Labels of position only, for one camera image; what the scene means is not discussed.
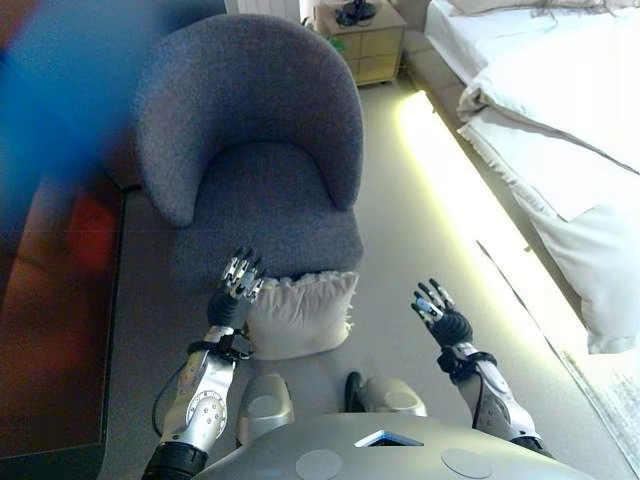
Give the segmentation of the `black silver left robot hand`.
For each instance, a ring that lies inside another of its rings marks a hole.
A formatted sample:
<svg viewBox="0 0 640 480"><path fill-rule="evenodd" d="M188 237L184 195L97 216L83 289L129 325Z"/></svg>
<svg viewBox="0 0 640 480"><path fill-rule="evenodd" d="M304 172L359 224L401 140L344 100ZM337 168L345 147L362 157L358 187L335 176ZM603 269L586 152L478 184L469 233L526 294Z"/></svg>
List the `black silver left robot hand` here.
<svg viewBox="0 0 640 480"><path fill-rule="evenodd" d="M207 306L210 327L231 326L241 303L252 304L264 286L266 270L253 249L240 247L227 261Z"/></svg>

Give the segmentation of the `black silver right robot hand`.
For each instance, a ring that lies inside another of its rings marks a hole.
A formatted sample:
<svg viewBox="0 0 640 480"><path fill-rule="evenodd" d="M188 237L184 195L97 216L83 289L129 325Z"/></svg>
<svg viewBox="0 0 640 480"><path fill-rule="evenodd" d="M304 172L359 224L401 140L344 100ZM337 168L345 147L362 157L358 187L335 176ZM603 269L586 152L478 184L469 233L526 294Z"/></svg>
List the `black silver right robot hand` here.
<svg viewBox="0 0 640 480"><path fill-rule="evenodd" d="M455 346L473 341L473 328L467 318L456 309L449 292L434 278L429 285L417 283L412 310L425 324L440 347Z"/></svg>

